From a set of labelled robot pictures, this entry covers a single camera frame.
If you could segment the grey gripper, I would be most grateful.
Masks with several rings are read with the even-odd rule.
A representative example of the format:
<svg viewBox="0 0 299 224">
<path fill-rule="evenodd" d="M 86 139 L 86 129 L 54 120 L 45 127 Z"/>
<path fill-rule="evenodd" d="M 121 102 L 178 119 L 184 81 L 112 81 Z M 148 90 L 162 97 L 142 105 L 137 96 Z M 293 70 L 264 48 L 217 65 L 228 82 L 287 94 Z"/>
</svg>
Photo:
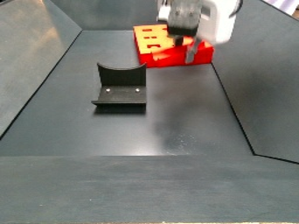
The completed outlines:
<svg viewBox="0 0 299 224">
<path fill-rule="evenodd" d="M 201 16 L 201 0 L 172 0 L 170 11 L 166 19 L 168 33 L 173 37 L 173 45 L 182 45 L 182 36 L 193 37 L 197 32 Z M 201 40 L 194 37 L 186 48 L 185 63 L 193 62 Z"/>
</svg>

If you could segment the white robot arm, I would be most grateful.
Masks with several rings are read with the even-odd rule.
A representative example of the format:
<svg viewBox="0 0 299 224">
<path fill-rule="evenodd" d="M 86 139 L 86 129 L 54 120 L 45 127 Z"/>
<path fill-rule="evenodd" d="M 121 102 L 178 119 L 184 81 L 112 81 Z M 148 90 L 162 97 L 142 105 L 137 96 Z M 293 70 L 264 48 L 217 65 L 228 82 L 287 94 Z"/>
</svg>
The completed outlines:
<svg viewBox="0 0 299 224">
<path fill-rule="evenodd" d="M 193 62 L 197 46 L 204 40 L 212 45 L 226 43 L 243 0 L 156 0 L 157 18 L 178 46 L 182 37 L 193 39 L 186 49 L 186 63 Z"/>
</svg>

